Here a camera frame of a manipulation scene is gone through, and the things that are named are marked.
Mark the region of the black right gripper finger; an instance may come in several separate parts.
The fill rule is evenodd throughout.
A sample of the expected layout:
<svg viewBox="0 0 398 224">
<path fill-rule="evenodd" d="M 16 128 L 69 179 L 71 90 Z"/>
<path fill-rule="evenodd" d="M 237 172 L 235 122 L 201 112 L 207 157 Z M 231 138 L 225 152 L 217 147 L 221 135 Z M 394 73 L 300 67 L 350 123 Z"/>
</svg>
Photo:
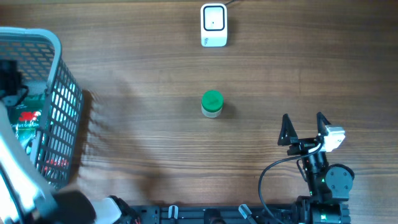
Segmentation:
<svg viewBox="0 0 398 224">
<path fill-rule="evenodd" d="M 317 129 L 318 133 L 322 136 L 326 135 L 326 126 L 330 125 L 331 123 L 326 119 L 322 112 L 317 113 Z"/>
<path fill-rule="evenodd" d="M 277 141 L 278 146 L 289 146 L 299 142 L 297 133 L 288 114 L 282 116 L 282 126 Z"/>
</svg>

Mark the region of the green 3M gloves packet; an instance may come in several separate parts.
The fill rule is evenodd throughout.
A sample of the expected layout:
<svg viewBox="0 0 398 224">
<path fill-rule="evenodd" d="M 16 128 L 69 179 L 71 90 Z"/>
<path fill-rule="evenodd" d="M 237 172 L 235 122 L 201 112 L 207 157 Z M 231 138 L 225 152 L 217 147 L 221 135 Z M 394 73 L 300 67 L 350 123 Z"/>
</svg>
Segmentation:
<svg viewBox="0 0 398 224">
<path fill-rule="evenodd" d="M 29 95 L 21 104 L 9 111 L 12 130 L 27 155 L 30 155 L 32 150 L 44 103 L 44 94 Z"/>
</svg>

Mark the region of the green lidded plastic jar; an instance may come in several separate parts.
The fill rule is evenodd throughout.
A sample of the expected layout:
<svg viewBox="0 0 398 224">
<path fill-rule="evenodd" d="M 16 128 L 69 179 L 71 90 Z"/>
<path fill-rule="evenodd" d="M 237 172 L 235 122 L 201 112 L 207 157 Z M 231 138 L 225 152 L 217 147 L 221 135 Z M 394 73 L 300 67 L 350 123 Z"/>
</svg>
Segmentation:
<svg viewBox="0 0 398 224">
<path fill-rule="evenodd" d="M 205 92 L 201 99 L 201 111 L 207 118 L 216 118 L 222 112 L 224 105 L 223 95 L 217 90 Z"/>
</svg>

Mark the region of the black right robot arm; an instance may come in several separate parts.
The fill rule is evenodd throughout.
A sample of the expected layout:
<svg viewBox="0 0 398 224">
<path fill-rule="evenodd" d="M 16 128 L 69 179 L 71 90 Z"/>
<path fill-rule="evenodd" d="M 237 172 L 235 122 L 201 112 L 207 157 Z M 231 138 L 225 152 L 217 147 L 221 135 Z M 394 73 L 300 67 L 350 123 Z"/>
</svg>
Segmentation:
<svg viewBox="0 0 398 224">
<path fill-rule="evenodd" d="M 277 144 L 288 146 L 289 156 L 299 156 L 300 173 L 310 195 L 299 196 L 292 205 L 292 214 L 284 223 L 351 223 L 349 192 L 353 187 L 354 172 L 343 164 L 329 164 L 326 155 L 337 149 L 345 139 L 343 127 L 331 124 L 317 113 L 318 134 L 313 138 L 299 138 L 287 114 Z"/>
</svg>

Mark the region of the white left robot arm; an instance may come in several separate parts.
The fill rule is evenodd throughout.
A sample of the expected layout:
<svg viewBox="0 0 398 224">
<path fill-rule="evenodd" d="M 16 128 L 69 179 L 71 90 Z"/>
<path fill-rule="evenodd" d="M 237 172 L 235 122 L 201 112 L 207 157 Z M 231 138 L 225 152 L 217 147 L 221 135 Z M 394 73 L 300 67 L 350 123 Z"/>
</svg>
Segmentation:
<svg viewBox="0 0 398 224">
<path fill-rule="evenodd" d="M 29 88 L 14 60 L 1 61 L 1 220 L 4 223 L 140 223 L 138 214 L 115 196 L 92 202 L 78 190 L 56 192 L 34 170 L 15 137 L 9 109 Z"/>
</svg>

